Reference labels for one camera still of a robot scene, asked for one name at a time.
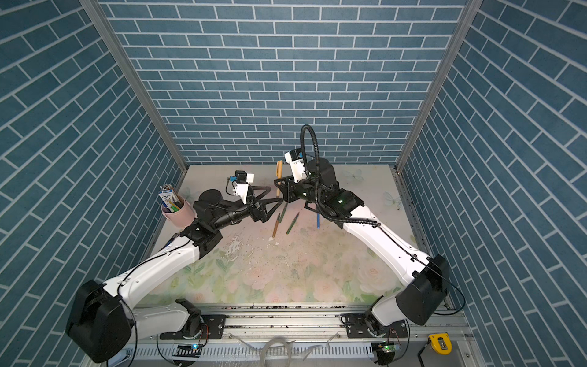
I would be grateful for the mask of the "light green pen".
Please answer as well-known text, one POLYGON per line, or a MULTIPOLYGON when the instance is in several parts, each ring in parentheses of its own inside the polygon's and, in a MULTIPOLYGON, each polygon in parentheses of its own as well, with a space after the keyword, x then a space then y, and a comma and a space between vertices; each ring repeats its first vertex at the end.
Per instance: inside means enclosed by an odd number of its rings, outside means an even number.
POLYGON ((287 231, 286 231, 286 235, 289 235, 290 232, 292 231, 293 227, 295 226, 299 216, 300 216, 301 212, 298 212, 295 217, 293 218, 293 220, 290 223, 290 226, 288 226, 287 231))

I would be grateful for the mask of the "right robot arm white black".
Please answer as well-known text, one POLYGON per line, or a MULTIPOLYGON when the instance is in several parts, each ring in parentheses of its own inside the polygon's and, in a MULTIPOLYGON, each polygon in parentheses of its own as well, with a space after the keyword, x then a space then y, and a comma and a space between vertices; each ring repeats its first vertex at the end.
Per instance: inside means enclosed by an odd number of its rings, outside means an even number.
POLYGON ((284 159, 292 174, 275 180, 275 186, 285 201, 303 200, 306 209, 354 235, 404 286, 396 295, 374 302, 365 314, 368 329, 381 335, 398 321, 425 325, 452 287, 448 261, 441 255, 431 257, 416 249, 385 226, 362 199, 339 186, 333 165, 327 159, 309 161, 299 149, 289 151, 284 159))

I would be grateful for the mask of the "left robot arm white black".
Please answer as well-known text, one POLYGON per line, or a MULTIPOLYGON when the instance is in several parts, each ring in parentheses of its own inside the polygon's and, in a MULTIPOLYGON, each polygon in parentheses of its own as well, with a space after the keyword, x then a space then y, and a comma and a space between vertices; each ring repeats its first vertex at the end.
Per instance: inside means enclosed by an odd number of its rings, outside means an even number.
POLYGON ((267 198, 270 187, 249 188, 244 199, 228 201, 220 191, 202 192, 193 207, 196 218, 160 252, 133 269, 104 282, 87 281, 76 292, 66 325, 69 336, 95 363, 106 362, 130 341, 163 333, 200 338, 201 311, 185 298, 164 306, 137 309, 137 304, 181 269, 201 260, 223 238, 221 230, 246 218, 266 223, 283 203, 267 198))

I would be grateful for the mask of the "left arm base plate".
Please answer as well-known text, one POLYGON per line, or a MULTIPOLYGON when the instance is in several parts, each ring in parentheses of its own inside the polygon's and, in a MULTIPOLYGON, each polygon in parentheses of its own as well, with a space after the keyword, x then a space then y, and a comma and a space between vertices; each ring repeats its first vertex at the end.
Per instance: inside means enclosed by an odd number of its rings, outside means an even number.
POLYGON ((226 315, 201 315, 198 319, 191 318, 180 331, 163 333, 159 336, 163 340, 182 339, 222 339, 226 324, 226 315))

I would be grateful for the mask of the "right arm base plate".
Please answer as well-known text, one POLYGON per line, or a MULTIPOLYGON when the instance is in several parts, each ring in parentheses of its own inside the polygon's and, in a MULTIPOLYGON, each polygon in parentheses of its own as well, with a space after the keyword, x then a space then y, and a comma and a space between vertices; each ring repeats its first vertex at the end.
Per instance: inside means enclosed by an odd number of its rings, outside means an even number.
POLYGON ((342 313, 339 316, 347 337, 350 339, 365 338, 407 338, 408 324, 397 321, 388 326, 380 324, 376 319, 365 313, 342 313))

